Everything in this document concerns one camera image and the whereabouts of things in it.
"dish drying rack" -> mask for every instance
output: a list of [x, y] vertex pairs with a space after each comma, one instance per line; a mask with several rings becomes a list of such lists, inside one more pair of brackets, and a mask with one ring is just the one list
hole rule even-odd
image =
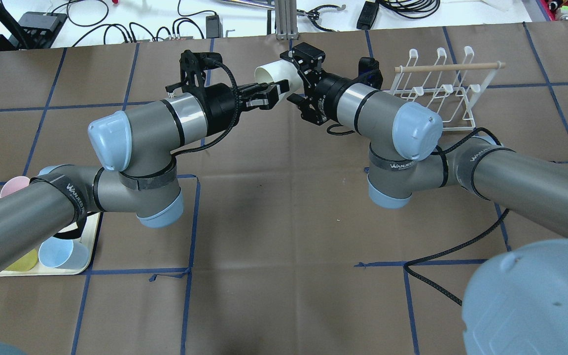
[[[470, 46], [464, 47], [464, 60], [461, 64], [447, 64], [448, 56], [446, 49], [437, 49], [437, 60], [433, 65], [417, 65], [419, 54], [417, 49], [409, 50], [409, 60], [406, 65], [394, 68], [396, 76], [390, 90], [390, 94], [398, 96], [407, 101], [416, 101], [422, 98], [424, 103], [428, 100], [426, 107], [434, 110], [438, 114], [448, 104], [449, 97], [454, 96], [459, 99], [453, 114], [448, 119], [443, 120], [444, 131], [471, 131], [476, 128], [473, 107], [488, 88], [498, 70], [505, 67], [505, 63], [473, 63], [475, 51]], [[485, 79], [480, 84], [465, 85], [466, 77], [469, 72], [477, 70], [489, 70]], [[455, 71], [453, 83], [444, 83], [442, 74], [445, 71]], [[415, 72], [426, 72], [426, 78], [419, 85], [413, 85], [412, 74]]]

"power adapter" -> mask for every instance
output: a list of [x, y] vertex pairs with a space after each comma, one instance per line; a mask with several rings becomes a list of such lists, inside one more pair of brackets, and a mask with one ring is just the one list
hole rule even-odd
[[363, 10], [358, 16], [358, 21], [356, 21], [356, 28], [359, 30], [370, 30], [374, 21], [376, 21], [376, 15], [378, 14], [378, 2], [366, 1], [363, 5]]
[[217, 14], [205, 18], [205, 37], [221, 38], [223, 36], [223, 25]]

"light blue cup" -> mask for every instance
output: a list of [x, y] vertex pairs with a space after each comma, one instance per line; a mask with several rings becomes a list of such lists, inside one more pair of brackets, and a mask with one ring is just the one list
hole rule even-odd
[[89, 260], [89, 249], [76, 240], [50, 237], [38, 248], [38, 260], [51, 268], [79, 269]]

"wooden dowel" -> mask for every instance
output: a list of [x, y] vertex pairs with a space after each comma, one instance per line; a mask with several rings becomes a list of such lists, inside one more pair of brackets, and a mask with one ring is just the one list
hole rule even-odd
[[423, 65], [417, 67], [395, 67], [394, 72], [429, 72], [429, 71], [458, 71], [458, 70], [484, 70], [505, 68], [505, 62], [474, 63], [474, 64], [450, 64], [450, 65]]

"pink cup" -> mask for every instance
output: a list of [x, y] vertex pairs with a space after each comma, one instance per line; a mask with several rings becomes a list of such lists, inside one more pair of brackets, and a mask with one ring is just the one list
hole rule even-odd
[[15, 193], [22, 188], [27, 188], [30, 186], [30, 178], [27, 176], [17, 176], [10, 179], [6, 184], [1, 188], [0, 198], [4, 198], [11, 193]]

